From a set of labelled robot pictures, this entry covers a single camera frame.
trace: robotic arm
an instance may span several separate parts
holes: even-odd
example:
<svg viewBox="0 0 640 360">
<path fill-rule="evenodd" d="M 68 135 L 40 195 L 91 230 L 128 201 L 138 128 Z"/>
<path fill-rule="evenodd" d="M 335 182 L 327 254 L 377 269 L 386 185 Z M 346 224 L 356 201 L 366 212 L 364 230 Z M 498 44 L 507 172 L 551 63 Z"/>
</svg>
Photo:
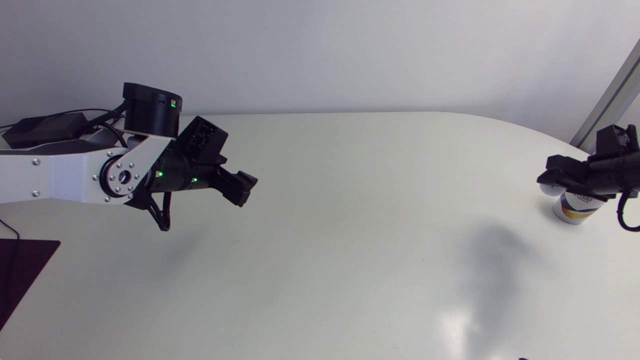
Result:
<svg viewBox="0 0 640 360">
<path fill-rule="evenodd" d="M 538 177 L 539 184 L 565 188 L 567 192 L 607 201 L 621 193 L 618 222 L 625 230 L 630 227 L 623 218 L 627 200 L 640 191 L 640 147 L 634 125 L 623 129 L 605 127 L 596 135 L 596 152 L 587 161 L 562 155 L 549 156 L 547 171 Z"/>
<path fill-rule="evenodd" d="M 149 211 L 168 231 L 172 192 L 214 188 L 235 205 L 247 201 L 257 179 L 222 167 L 224 130 L 196 117 L 178 135 L 182 98 L 170 92 L 125 83 L 123 98 L 91 121 L 63 113 L 12 126 L 3 135 L 12 150 L 0 150 L 0 203 L 51 198 L 126 204 Z M 106 123 L 122 112 L 124 131 Z M 87 135 L 95 126 L 105 129 Z M 162 209 L 151 196 L 159 192 Z"/>
</svg>

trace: black wire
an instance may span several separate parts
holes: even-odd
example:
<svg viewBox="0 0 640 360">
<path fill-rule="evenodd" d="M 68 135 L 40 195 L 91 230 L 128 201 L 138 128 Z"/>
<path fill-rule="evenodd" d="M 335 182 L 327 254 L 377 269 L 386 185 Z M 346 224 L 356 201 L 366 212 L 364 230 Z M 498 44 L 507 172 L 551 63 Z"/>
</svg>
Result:
<svg viewBox="0 0 640 360">
<path fill-rule="evenodd" d="M 100 124 L 98 126 L 102 126 L 105 129 L 111 131 L 116 136 L 116 138 L 118 138 L 118 141 L 120 142 L 120 145 L 122 145 L 122 147 L 128 147 L 127 146 L 127 142 L 124 141 L 124 138 L 122 137 L 122 134 L 120 134 L 120 132 L 118 130 L 116 130 L 116 128 L 113 127 L 111 124 L 107 124 L 105 122 L 104 124 Z"/>
<path fill-rule="evenodd" d="M 171 193 L 165 192 L 163 198 L 162 211 L 158 208 L 158 204 L 156 200 L 152 197 L 151 204 L 147 209 L 151 214 L 151 217 L 154 218 L 156 224 L 161 231 L 169 231 L 171 227 L 171 216 L 169 215 L 169 208 L 171 207 Z"/>
<path fill-rule="evenodd" d="M 104 124 L 105 122 L 114 119 L 114 118 L 119 118 L 122 116 L 122 112 L 125 111 L 126 109 L 129 108 L 129 105 L 131 104 L 130 101 L 125 100 L 122 102 L 122 104 L 120 104 L 117 108 L 104 113 L 98 117 L 96 117 L 95 119 L 91 119 L 88 122 L 84 123 L 79 129 L 78 131 L 80 131 L 81 133 L 84 133 L 86 130 L 91 129 L 92 127 L 96 126 L 96 125 L 100 125 L 100 124 Z"/>
<path fill-rule="evenodd" d="M 7 228 L 9 228 L 9 230 L 13 231 L 17 237 L 16 240 L 20 240 L 20 233 L 18 233 L 18 231 L 16 231 L 16 229 L 10 227 L 6 222 L 2 221 L 2 219 L 0 219 L 0 223 L 2 223 L 4 226 L 6 226 Z"/>
<path fill-rule="evenodd" d="M 622 196 L 620 197 L 620 201 L 618 203 L 618 222 L 620 223 L 620 226 L 622 226 L 622 228 L 624 230 L 633 231 L 635 233 L 638 233 L 638 232 L 640 232 L 640 226 L 630 227 L 625 222 L 625 218 L 623 216 L 623 213 L 624 213 L 624 210 L 625 210 L 625 206 L 627 205 L 627 200 L 629 200 L 630 196 L 631 196 L 631 191 L 627 190 L 627 191 L 623 192 Z"/>
<path fill-rule="evenodd" d="M 4 281 L 4 299 L 2 302 L 2 307 L 0 307 L 0 314 L 2 314 L 4 312 L 4 309 L 6 308 L 6 303 L 9 302 L 9 282 L 11 280 L 11 269 L 13 268 L 16 255 L 18 254 L 18 245 L 20 245 L 20 233 L 18 233 L 16 229 L 12 228 L 1 219 L 0 219 L 0 223 L 2 223 L 4 226 L 9 228 L 11 231 L 13 231 L 16 236 L 15 246 L 13 247 L 13 251 L 12 251 L 13 254 L 11 255 L 11 261 L 9 262 L 9 267 L 6 273 L 6 280 Z"/>
</svg>

